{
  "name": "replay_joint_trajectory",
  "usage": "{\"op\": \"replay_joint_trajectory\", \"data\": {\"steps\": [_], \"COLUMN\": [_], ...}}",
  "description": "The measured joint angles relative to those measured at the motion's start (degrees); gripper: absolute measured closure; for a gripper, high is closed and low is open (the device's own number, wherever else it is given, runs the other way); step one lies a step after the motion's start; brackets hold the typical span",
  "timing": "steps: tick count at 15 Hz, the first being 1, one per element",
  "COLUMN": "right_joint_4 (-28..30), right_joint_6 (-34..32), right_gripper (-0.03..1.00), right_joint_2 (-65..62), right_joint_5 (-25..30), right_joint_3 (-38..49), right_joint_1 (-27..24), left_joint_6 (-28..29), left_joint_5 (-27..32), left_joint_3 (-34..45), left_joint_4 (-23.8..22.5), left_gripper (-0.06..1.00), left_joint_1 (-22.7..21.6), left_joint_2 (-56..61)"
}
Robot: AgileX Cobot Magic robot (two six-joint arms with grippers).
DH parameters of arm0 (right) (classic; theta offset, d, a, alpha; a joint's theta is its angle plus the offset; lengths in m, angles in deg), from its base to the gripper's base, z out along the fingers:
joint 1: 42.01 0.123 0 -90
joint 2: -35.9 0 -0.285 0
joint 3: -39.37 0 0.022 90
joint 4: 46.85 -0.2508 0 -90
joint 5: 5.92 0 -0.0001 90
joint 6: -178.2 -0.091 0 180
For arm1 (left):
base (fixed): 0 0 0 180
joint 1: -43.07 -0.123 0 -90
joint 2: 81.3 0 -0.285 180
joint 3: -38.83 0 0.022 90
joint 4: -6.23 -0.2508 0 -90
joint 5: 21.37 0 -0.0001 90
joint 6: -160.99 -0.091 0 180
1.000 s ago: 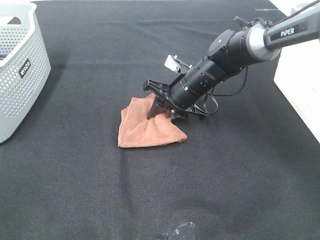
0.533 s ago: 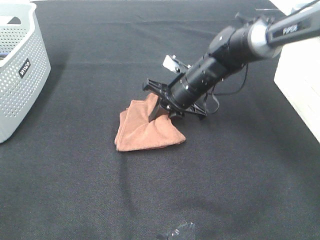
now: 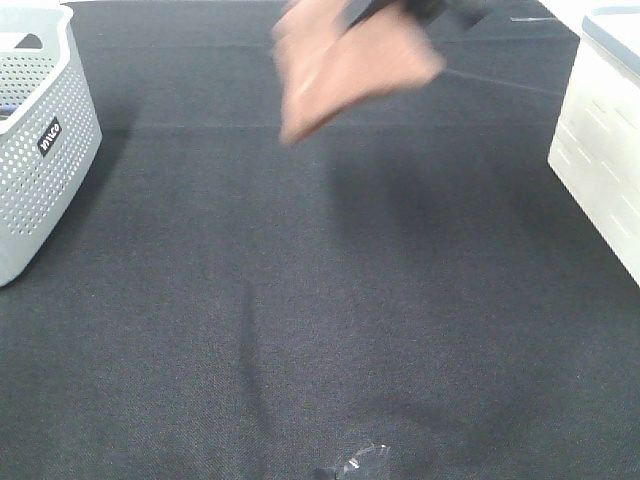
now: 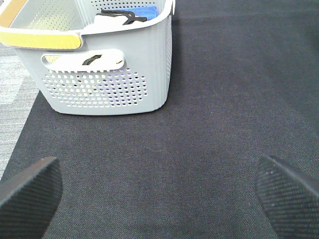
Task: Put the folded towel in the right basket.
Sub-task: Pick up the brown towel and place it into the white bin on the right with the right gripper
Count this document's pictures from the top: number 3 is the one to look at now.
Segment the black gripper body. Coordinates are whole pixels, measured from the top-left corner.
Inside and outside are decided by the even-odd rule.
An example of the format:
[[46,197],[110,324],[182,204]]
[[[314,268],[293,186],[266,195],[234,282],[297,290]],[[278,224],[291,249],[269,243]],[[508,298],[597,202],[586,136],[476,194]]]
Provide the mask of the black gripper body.
[[367,20],[384,8],[398,4],[404,13],[413,16],[419,23],[429,25],[443,13],[450,12],[455,23],[462,29],[470,29],[483,20],[492,10],[492,1],[478,0],[404,0],[370,1],[367,7],[348,25],[349,28]]

